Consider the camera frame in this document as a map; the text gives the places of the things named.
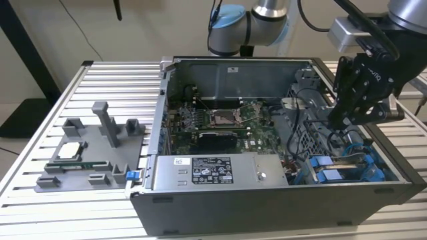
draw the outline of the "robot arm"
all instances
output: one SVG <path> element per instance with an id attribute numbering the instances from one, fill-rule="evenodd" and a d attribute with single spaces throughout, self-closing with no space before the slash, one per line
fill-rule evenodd
<path id="1" fill-rule="evenodd" d="M 349 16 L 335 19 L 328 37 L 340 52 L 363 53 L 339 59 L 329 127 L 402 120 L 395 97 L 427 67 L 427 1 L 391 0 L 388 13 L 368 15 L 348 0 L 335 2 Z"/>
<path id="2" fill-rule="evenodd" d="M 339 59 L 336 105 L 328 110 L 328 125 L 343 130 L 349 123 L 402 120 L 404 111 L 395 97 L 427 67 L 427 1 L 391 0 L 384 14 L 364 14 L 349 0 L 333 1 L 348 17 L 335 19 L 329 40 L 340 52 L 361 53 Z M 233 56 L 240 46 L 268 46 L 285 35 L 284 0 L 259 0 L 248 12 L 239 5 L 220 7 L 209 24 L 208 50 L 213 55 Z"/>

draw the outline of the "power supply label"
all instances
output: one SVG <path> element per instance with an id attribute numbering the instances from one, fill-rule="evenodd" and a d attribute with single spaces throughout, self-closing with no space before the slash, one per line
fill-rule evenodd
<path id="1" fill-rule="evenodd" d="M 193 184 L 232 184 L 233 170 L 229 157 L 192 158 Z"/>

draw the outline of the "black stand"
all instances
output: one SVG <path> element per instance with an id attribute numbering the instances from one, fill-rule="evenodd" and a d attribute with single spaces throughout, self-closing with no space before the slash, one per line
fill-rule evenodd
<path id="1" fill-rule="evenodd" d="M 240 57 L 253 57 L 255 46 L 243 45 L 240 46 Z"/>
<path id="2" fill-rule="evenodd" d="M 0 0 L 0 26 L 45 96 L 45 99 L 31 98 L 23 101 L 0 127 L 0 137 L 29 138 L 61 92 L 8 0 Z"/>

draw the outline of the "barcode sticker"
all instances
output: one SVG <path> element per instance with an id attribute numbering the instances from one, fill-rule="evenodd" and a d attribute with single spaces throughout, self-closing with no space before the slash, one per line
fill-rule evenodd
<path id="1" fill-rule="evenodd" d="M 173 165 L 189 165 L 191 159 L 187 157 L 176 157 Z"/>

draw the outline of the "aluminum extrusion table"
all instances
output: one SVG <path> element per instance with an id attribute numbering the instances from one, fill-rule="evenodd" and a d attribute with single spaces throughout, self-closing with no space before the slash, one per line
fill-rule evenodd
<path id="1" fill-rule="evenodd" d="M 335 72 L 336 62 L 325 64 Z M 32 187 L 60 143 L 65 119 L 80 117 L 83 124 L 99 124 L 91 111 L 95 101 L 108 101 L 108 114 L 115 117 L 117 124 L 124 124 L 128 118 L 137 118 L 147 125 L 140 152 L 140 164 L 145 165 L 159 72 L 159 62 L 95 62 L 92 66 L 81 66 L 0 182 L 0 240 L 156 239 L 147 236 L 123 189 L 36 193 Z M 404 120 L 381 124 L 379 128 L 427 180 L 427 127 L 406 110 Z M 406 204 L 384 207 L 357 227 L 183 239 L 427 239 L 427 190 Z"/>

